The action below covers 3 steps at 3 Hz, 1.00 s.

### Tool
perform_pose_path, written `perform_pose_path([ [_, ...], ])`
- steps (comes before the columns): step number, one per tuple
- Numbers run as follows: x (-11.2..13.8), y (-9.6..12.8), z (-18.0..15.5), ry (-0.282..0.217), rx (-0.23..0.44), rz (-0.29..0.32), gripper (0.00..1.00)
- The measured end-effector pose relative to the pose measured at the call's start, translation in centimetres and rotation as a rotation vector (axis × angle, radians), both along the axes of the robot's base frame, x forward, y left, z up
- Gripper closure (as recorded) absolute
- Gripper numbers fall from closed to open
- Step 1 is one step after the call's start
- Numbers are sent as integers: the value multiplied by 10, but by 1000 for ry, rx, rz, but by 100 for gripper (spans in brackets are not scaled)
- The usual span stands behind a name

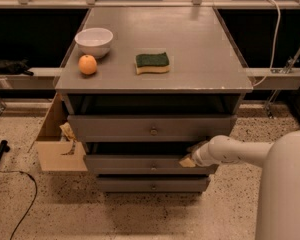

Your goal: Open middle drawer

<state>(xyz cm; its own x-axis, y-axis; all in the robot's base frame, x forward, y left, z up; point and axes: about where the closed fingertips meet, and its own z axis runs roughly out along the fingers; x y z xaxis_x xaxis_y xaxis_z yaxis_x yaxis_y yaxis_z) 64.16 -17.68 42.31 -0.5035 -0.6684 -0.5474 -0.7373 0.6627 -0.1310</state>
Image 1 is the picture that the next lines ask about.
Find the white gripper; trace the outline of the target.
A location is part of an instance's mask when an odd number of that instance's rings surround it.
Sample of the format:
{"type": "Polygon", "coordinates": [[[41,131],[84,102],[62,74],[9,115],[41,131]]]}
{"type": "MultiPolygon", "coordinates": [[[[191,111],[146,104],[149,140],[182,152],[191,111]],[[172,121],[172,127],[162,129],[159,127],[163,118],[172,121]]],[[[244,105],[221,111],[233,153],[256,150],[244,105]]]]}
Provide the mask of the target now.
{"type": "Polygon", "coordinates": [[[179,164],[183,168],[194,168],[196,165],[200,167],[208,167],[214,164],[213,157],[209,153],[209,142],[207,140],[198,142],[187,148],[189,155],[184,156],[179,160],[179,164]]]}

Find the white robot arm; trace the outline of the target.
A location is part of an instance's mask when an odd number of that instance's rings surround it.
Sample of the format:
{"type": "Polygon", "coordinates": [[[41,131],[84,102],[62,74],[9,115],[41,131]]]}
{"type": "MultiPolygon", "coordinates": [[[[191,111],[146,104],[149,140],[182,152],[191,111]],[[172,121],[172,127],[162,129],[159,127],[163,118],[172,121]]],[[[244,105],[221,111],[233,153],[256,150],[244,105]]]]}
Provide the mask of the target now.
{"type": "Polygon", "coordinates": [[[185,168],[245,162],[262,169],[255,240],[300,240],[300,130],[274,142],[218,135],[188,149],[185,168]]]}

